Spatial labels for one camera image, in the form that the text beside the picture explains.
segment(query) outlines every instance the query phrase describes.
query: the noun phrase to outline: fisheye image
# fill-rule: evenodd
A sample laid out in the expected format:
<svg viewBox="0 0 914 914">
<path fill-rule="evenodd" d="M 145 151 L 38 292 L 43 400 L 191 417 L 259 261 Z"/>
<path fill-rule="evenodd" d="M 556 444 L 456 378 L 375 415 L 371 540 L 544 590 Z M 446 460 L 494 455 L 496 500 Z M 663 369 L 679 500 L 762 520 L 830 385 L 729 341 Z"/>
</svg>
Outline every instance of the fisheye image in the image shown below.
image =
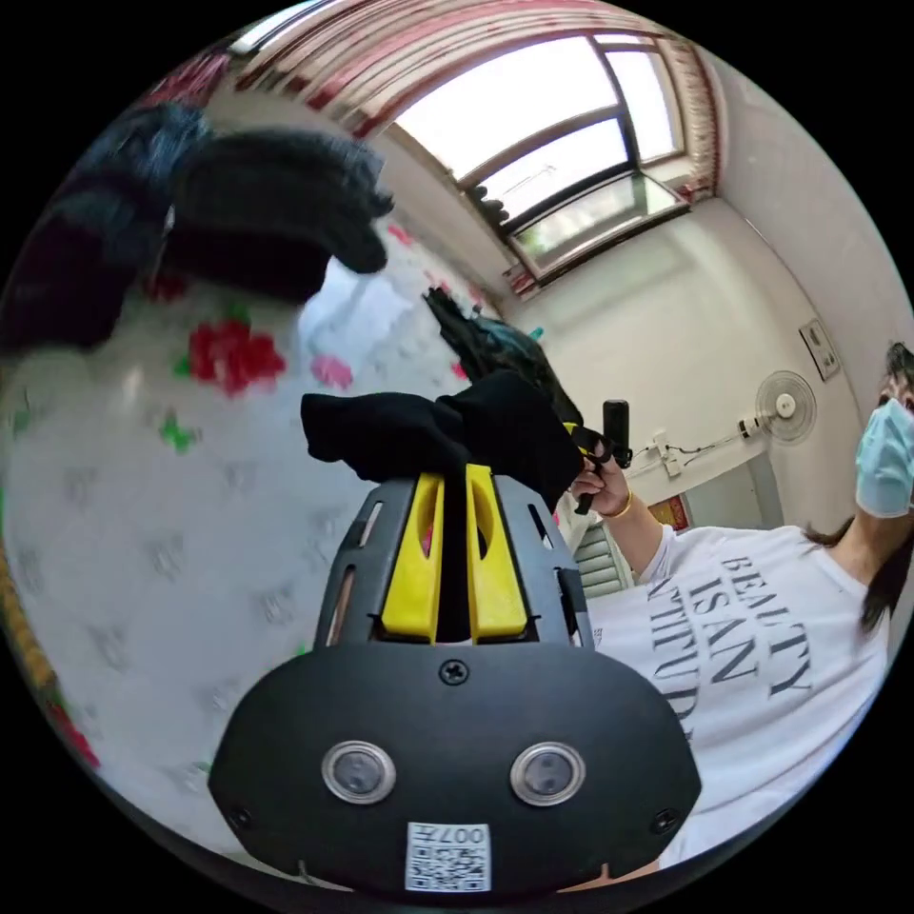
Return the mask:
<svg viewBox="0 0 914 914">
<path fill-rule="evenodd" d="M 112 111 L 3 278 L 10 656 L 100 797 L 302 909 L 647 904 L 904 638 L 904 286 L 662 23 L 278 10 Z"/>
</svg>

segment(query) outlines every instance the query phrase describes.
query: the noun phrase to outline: qr code label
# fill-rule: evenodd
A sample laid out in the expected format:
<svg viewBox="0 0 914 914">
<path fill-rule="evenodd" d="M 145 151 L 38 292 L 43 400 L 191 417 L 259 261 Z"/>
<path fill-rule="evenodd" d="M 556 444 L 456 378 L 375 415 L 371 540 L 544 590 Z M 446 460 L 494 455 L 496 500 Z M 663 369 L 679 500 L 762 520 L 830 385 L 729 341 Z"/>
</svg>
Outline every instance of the qr code label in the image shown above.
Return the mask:
<svg viewBox="0 0 914 914">
<path fill-rule="evenodd" d="M 488 892 L 488 825 L 410 822 L 406 882 L 413 892 Z"/>
</svg>

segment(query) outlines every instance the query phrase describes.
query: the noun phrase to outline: circular lens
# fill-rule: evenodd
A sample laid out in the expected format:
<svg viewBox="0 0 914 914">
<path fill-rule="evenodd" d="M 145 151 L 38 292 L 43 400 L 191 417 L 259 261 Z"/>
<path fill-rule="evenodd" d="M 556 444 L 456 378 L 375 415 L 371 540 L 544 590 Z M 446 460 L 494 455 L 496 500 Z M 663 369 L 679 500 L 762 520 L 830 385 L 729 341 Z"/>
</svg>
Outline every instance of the circular lens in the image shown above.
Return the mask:
<svg viewBox="0 0 914 914">
<path fill-rule="evenodd" d="M 511 788 L 531 806 L 555 806 L 573 797 L 584 783 L 585 765 L 569 745 L 539 743 L 525 749 L 511 766 Z"/>
<path fill-rule="evenodd" d="M 335 745 L 321 766 L 329 791 L 347 803 L 379 803 L 393 789 L 396 769 L 377 745 L 357 740 Z"/>
</svg>

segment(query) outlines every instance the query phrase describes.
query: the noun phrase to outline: screw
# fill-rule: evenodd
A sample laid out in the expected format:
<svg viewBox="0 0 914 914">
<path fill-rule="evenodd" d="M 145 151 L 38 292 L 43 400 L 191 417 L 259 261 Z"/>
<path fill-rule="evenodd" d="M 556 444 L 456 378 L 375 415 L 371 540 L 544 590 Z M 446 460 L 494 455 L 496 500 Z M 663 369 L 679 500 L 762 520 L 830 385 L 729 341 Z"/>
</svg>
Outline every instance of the screw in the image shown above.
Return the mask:
<svg viewBox="0 0 914 914">
<path fill-rule="evenodd" d="M 448 660 L 438 670 L 446 686 L 461 686 L 469 679 L 469 667 L 462 660 Z"/>
<path fill-rule="evenodd" d="M 250 828 L 250 813 L 241 806 L 236 806 L 232 809 L 229 813 L 229 817 L 236 828 Z"/>
<path fill-rule="evenodd" d="M 675 809 L 662 809 L 654 816 L 650 830 L 655 835 L 665 835 L 670 828 L 679 823 L 679 813 Z"/>
</svg>

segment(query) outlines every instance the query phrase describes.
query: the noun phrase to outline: long black hair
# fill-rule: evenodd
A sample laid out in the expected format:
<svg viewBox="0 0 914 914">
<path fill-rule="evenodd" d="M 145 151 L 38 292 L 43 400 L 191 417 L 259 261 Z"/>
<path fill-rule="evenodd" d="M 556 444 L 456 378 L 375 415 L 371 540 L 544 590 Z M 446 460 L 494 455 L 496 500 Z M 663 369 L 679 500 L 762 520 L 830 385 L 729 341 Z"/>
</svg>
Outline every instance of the long black hair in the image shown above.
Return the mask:
<svg viewBox="0 0 914 914">
<path fill-rule="evenodd" d="M 885 355 L 885 377 L 914 390 L 914 353 L 904 343 L 893 343 Z M 832 548 L 839 544 L 853 521 L 849 517 L 834 533 L 820 533 L 812 527 L 806 529 L 806 539 L 817 546 Z M 870 582 L 864 597 L 864 612 L 860 624 L 864 631 L 872 631 L 887 612 L 889 617 L 902 595 L 907 572 L 914 555 L 914 530 L 906 540 L 883 562 Z"/>
</svg>

